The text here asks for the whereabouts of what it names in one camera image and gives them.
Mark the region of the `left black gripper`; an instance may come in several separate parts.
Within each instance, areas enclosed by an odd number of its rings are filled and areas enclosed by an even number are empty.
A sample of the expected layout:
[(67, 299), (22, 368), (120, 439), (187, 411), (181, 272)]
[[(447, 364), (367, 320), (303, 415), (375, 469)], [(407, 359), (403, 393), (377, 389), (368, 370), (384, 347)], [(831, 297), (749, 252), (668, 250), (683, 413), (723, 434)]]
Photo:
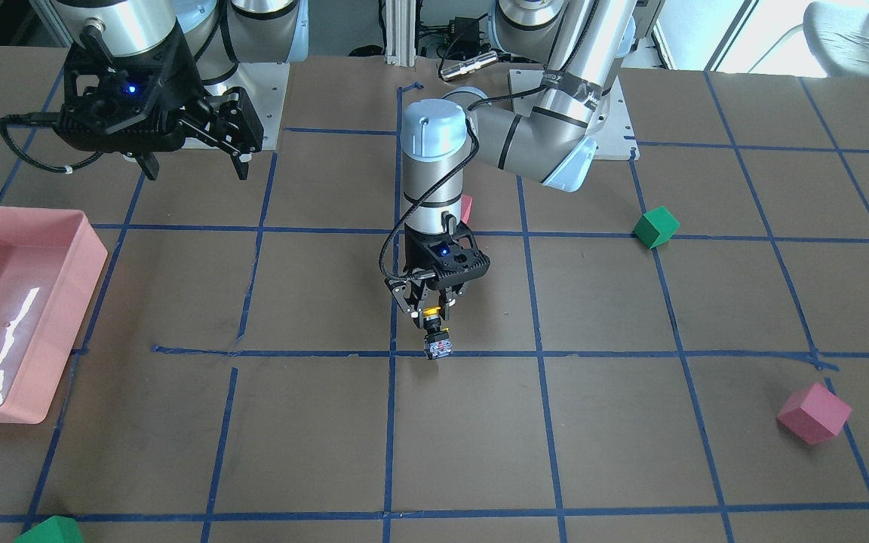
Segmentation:
[(472, 281), (472, 271), (459, 274), (415, 271), (407, 275), (394, 275), (393, 279), (386, 278), (384, 284), (401, 312), (413, 319), (417, 329), (423, 329), (424, 309), (439, 306), (439, 317), (442, 322), (447, 322), (456, 299), (463, 295)]

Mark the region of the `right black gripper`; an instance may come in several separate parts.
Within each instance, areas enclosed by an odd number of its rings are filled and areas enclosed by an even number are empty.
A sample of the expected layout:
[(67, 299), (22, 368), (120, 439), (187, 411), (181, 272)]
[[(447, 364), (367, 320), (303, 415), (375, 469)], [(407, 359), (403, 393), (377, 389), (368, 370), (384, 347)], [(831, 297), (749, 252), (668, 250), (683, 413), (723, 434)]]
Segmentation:
[[(263, 123), (245, 88), (230, 88), (220, 96), (200, 87), (200, 96), (184, 103), (178, 111), (178, 137), (171, 151), (180, 150), (193, 138), (208, 147), (230, 155), (232, 167), (241, 181), (249, 174), (249, 155), (261, 151)], [(159, 177), (160, 164), (154, 152), (132, 154), (147, 179)]]

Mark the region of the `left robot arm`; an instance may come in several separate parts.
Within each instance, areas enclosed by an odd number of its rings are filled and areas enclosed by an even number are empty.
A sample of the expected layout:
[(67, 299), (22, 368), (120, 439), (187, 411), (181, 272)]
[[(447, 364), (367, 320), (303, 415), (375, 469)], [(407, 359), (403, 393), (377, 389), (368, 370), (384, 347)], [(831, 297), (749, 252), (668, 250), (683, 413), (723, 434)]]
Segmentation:
[(522, 115), (500, 97), (459, 87), (411, 103), (401, 127), (404, 264), (379, 267), (400, 310), (421, 330), (440, 333), (450, 308), (490, 259), (462, 216), (463, 169), (484, 164), (574, 192), (596, 150), (623, 58), (637, 34), (634, 1), (496, 1), (490, 30), (504, 52), (542, 65), (534, 104)]

